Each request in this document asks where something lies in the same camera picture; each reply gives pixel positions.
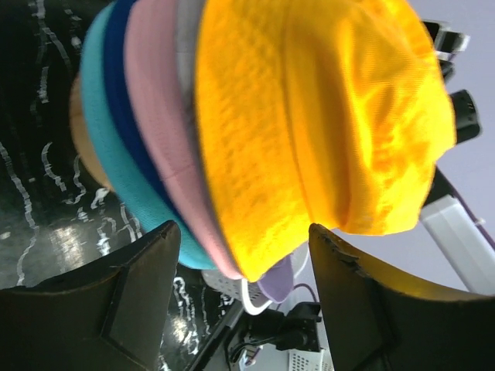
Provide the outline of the orange hat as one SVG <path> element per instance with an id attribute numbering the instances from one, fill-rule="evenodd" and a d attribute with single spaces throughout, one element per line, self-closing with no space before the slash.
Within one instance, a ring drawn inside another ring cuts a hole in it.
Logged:
<path id="1" fill-rule="evenodd" d="M 249 281 L 312 223 L 413 229 L 456 143 L 435 47 L 406 1 L 208 1 L 195 106 L 213 207 Z"/>

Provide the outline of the dark blue bucket hat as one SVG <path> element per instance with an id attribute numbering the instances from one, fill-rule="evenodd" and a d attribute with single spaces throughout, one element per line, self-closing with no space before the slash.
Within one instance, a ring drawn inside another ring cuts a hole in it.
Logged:
<path id="1" fill-rule="evenodd" d="M 104 31 L 104 87 L 114 125 L 145 180 L 186 225 L 167 195 L 143 144 L 129 99 L 124 68 L 125 33 L 133 1 L 116 1 Z"/>

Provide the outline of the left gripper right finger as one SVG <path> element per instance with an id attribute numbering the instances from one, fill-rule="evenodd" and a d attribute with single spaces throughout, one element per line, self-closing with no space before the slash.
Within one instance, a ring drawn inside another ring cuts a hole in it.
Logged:
<path id="1" fill-rule="evenodd" d="M 309 250 L 336 370 L 492 370 L 494 298 L 435 284 L 319 224 Z"/>

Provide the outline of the teal bucket hat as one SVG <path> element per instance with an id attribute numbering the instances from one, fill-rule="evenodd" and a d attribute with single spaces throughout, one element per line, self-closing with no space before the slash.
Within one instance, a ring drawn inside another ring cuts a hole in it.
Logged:
<path id="1" fill-rule="evenodd" d="M 214 269 L 206 251 L 195 241 L 180 218 L 145 180 L 111 117 L 104 87 L 104 31 L 115 6 L 101 10 L 86 34 L 80 61 L 80 94 L 90 141 L 119 199 L 150 232 L 168 220 L 181 229 L 179 262 L 191 269 Z"/>

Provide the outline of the grey bucket hat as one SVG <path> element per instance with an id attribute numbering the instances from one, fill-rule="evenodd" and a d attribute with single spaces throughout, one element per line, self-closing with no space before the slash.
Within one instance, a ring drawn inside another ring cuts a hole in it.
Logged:
<path id="1" fill-rule="evenodd" d="M 176 11 L 176 59 L 186 119 L 187 138 L 195 163 L 202 168 L 196 133 L 194 99 L 196 38 L 205 1 L 180 0 Z"/>

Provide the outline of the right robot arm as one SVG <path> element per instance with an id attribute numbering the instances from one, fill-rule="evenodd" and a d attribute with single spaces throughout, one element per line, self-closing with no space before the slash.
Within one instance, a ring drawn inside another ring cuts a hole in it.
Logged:
<path id="1" fill-rule="evenodd" d="M 455 74 L 454 59 L 466 50 L 470 37 L 446 22 L 425 19 L 423 23 L 448 83 Z M 494 240 L 438 169 L 420 220 L 467 290 L 494 295 Z"/>

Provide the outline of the pink bucket hat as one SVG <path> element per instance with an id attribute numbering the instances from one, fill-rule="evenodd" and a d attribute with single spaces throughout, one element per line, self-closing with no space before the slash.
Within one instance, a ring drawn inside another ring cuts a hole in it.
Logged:
<path id="1" fill-rule="evenodd" d="M 225 277 L 242 277 L 217 221 L 186 121 L 176 60 L 176 1 L 137 1 L 125 31 L 125 79 L 138 129 L 167 194 Z"/>

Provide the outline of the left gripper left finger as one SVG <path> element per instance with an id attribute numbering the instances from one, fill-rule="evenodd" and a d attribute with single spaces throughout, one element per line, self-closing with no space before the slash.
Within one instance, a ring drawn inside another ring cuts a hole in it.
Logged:
<path id="1" fill-rule="evenodd" d="M 3 370 L 156 370 L 181 234 L 141 239 L 38 285 L 1 291 Z"/>

